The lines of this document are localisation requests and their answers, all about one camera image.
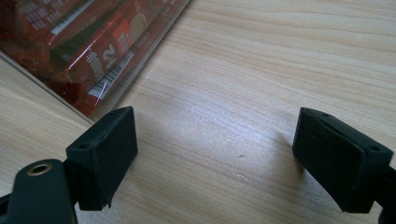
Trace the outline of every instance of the table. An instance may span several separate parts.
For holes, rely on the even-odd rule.
[[[0,195],[65,159],[90,124],[0,62]],[[110,209],[81,223],[376,223],[342,213],[293,158],[300,107],[396,146],[392,0],[194,0],[118,107],[139,154]],[[396,166],[396,159],[391,165]]]

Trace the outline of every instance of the package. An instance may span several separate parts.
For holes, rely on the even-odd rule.
[[[0,50],[88,120],[111,110],[190,0],[3,0]]]

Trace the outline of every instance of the wooden surface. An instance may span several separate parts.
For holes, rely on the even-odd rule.
[[[89,128],[0,63],[0,195]],[[342,213],[293,158],[299,109],[396,147],[393,0],[195,0],[119,107],[139,154],[111,209],[81,223],[376,223]]]

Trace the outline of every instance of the barcode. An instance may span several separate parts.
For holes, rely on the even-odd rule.
[[[95,96],[101,100],[106,96],[108,90],[113,85],[114,81],[120,76],[122,71],[132,60],[134,54],[131,51],[127,51],[124,57],[119,61],[114,68],[112,68],[107,75],[105,75],[95,87],[93,87],[88,94]]]
[[[94,0],[87,0],[84,4],[77,7],[75,10],[67,14],[67,16],[58,23],[50,32],[54,35],[58,35],[68,24],[76,19],[88,6],[90,6]]]

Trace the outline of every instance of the red package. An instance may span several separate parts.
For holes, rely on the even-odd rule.
[[[50,80],[50,87],[69,103],[87,94],[121,59],[166,3],[164,0],[125,0],[66,63],[64,70]]]
[[[120,0],[81,1],[47,33],[43,41],[44,45],[51,49],[57,48],[113,10],[119,2]]]
[[[32,42],[44,37],[78,0],[20,0],[15,6],[17,33]]]
[[[141,35],[135,45],[124,54],[122,60],[85,97],[76,101],[73,106],[84,115],[89,116],[122,78],[127,76],[131,72],[130,70],[136,67],[143,59],[158,34],[178,10],[181,2],[183,0],[171,0],[152,25]]]

